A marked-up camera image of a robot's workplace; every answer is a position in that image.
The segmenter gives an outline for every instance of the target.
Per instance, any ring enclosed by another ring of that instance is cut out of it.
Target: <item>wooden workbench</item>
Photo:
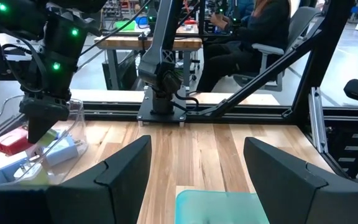
[[[192,30],[185,30],[183,27],[179,27],[177,30],[178,34],[198,34],[197,26],[194,25],[194,29]],[[130,33],[130,32],[142,32],[142,30],[126,30],[122,33]],[[95,42],[99,41],[103,37],[97,37],[95,38]],[[145,41],[145,48],[149,48],[151,46],[153,38],[149,37]],[[125,37],[125,36],[114,36],[109,37],[107,40],[103,41],[98,45],[101,49],[106,48],[114,48],[114,49],[141,49],[142,42],[138,40],[137,37]],[[187,39],[181,39],[177,38],[175,39],[175,42],[173,44],[173,50],[198,50],[201,48],[202,41],[200,38],[187,38]]]
[[[73,90],[86,101],[142,101],[142,92]],[[202,93],[202,103],[217,103],[230,94]],[[242,102],[277,105],[272,95],[251,95]],[[255,137],[332,171],[296,126],[244,124],[150,124],[88,121],[88,150],[68,179],[99,163],[142,135],[152,137],[152,167],[138,223],[171,224],[175,197],[185,189],[255,192],[242,154],[245,137]]]

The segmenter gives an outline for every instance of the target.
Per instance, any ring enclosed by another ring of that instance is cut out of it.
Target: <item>gray chair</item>
[[[289,51],[292,45],[297,41],[298,37],[309,27],[311,20],[320,14],[320,10],[312,7],[300,7],[294,13],[290,21],[290,30],[288,35],[288,48],[286,52]],[[284,51],[280,48],[263,45],[263,44],[252,44],[252,47],[262,53],[262,65],[260,67],[259,73],[262,73],[266,70],[267,66],[267,57],[269,55],[284,55]],[[282,91],[283,90],[283,76],[285,71],[282,71],[277,75],[275,82],[268,82],[261,89],[270,90],[270,91]],[[255,78],[258,73],[249,73],[245,72],[242,74],[233,75],[234,80],[240,85],[244,86]]]

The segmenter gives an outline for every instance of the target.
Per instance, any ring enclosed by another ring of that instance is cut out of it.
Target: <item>wooden table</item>
[[[142,101],[143,92],[73,90],[73,97],[93,101]],[[202,93],[202,103],[230,94]],[[253,94],[242,102],[277,105],[272,95]],[[150,124],[88,121],[88,150],[71,170],[74,177],[142,135],[152,137],[152,167],[138,223],[171,224],[175,197],[185,189],[255,192],[242,154],[244,139],[255,137],[332,172],[296,126],[246,124]]]
[[[143,29],[127,30],[121,33],[142,32]],[[180,27],[177,30],[178,34],[198,34],[198,28],[194,25],[192,30],[185,30],[184,27]],[[103,37],[95,38],[95,42],[99,41]],[[152,44],[152,37],[148,37],[144,42],[144,47],[147,49]],[[189,86],[190,84],[190,65],[191,65],[191,53],[201,48],[202,41],[200,38],[188,38],[188,39],[175,39],[173,43],[173,49],[177,51],[183,51],[183,84]],[[125,37],[114,36],[109,37],[107,40],[101,42],[98,47],[107,51],[109,62],[109,77],[106,78],[108,82],[108,89],[119,90],[119,81],[117,77],[119,62],[117,61],[117,50],[142,50],[143,43],[138,40],[137,37]]]

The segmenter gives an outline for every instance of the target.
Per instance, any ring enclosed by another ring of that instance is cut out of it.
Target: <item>green object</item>
[[[116,22],[116,27],[117,28],[121,28],[122,26],[124,26],[127,23],[127,21],[117,21]],[[132,21],[130,24],[128,24],[128,26],[126,26],[125,28],[123,28],[123,30],[134,30],[135,29],[135,25],[136,22]]]
[[[47,147],[52,143],[58,136],[57,131],[49,129],[37,142],[39,146]]]
[[[176,200],[175,224],[268,224],[257,194],[185,190]]]
[[[76,28],[72,29],[71,34],[76,37],[78,35],[78,29]]]
[[[53,67],[54,70],[59,70],[60,69],[60,64],[55,62],[55,63],[53,63],[52,67]]]
[[[1,11],[6,11],[7,7],[4,4],[0,3],[0,10]]]

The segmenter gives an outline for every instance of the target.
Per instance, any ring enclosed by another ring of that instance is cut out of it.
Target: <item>teal object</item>
[[[257,194],[185,190],[177,196],[175,224],[268,224]]]

